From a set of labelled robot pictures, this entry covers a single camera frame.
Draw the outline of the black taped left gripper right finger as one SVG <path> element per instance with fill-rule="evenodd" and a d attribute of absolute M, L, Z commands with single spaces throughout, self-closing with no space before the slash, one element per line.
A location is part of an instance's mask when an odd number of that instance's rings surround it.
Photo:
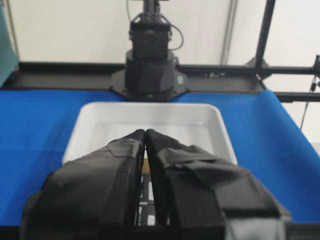
<path fill-rule="evenodd" d="M 148 129 L 156 217 L 182 240 L 286 240 L 290 213 L 248 169 Z"/>

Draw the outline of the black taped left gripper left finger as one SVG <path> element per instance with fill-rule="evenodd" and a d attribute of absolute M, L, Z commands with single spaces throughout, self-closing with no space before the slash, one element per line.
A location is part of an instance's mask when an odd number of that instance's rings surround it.
<path fill-rule="evenodd" d="M 136 223 L 144 153 L 138 129 L 51 172 L 24 207 L 20 239 L 125 239 Z"/>

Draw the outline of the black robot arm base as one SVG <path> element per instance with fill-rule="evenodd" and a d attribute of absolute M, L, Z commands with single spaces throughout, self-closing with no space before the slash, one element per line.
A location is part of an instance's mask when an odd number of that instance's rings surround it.
<path fill-rule="evenodd" d="M 109 89 L 135 102 L 167 102 L 187 93 L 188 77 L 177 69 L 178 58 L 169 48 L 173 27 L 158 0 L 143 1 L 143 11 L 130 20 L 132 48 L 124 69 L 111 75 Z"/>

